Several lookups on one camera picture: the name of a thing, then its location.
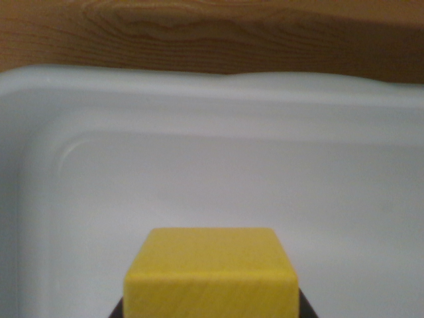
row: wood grain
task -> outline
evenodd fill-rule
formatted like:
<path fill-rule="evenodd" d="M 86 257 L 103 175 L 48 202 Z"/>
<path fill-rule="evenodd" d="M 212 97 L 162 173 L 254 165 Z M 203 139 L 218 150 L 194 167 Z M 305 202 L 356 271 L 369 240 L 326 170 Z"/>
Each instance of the wood grain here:
<path fill-rule="evenodd" d="M 0 71 L 40 63 L 424 83 L 424 1 L 2 0 Z"/>

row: yellow cube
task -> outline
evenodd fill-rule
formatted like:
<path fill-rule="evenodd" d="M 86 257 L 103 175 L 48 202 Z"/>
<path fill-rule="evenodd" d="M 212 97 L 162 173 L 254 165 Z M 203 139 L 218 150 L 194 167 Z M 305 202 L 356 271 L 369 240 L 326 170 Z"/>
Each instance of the yellow cube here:
<path fill-rule="evenodd" d="M 124 282 L 124 318 L 298 318 L 299 286 L 265 228 L 150 232 Z"/>

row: wooden block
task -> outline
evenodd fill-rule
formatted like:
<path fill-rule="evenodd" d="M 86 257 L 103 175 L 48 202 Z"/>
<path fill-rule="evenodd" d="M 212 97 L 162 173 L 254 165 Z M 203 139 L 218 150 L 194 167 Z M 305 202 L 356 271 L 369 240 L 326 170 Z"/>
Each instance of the wooden block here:
<path fill-rule="evenodd" d="M 154 229 L 124 282 L 125 318 L 298 318 L 297 276 L 264 228 Z"/>

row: block front face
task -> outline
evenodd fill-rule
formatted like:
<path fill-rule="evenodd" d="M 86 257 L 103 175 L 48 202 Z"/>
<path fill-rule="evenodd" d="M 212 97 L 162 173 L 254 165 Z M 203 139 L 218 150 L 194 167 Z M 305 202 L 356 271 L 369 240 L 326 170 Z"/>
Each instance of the block front face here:
<path fill-rule="evenodd" d="M 270 229 L 155 229 L 125 277 L 124 315 L 297 318 L 297 276 Z"/>

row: white plastic tray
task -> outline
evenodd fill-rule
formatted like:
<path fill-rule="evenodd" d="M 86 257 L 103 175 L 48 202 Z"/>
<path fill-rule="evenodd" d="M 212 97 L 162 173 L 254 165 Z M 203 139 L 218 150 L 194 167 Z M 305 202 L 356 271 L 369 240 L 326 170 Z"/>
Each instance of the white plastic tray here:
<path fill-rule="evenodd" d="M 163 226 L 272 227 L 321 318 L 423 317 L 422 87 L 24 68 L 0 147 L 2 317 L 107 317 Z"/>

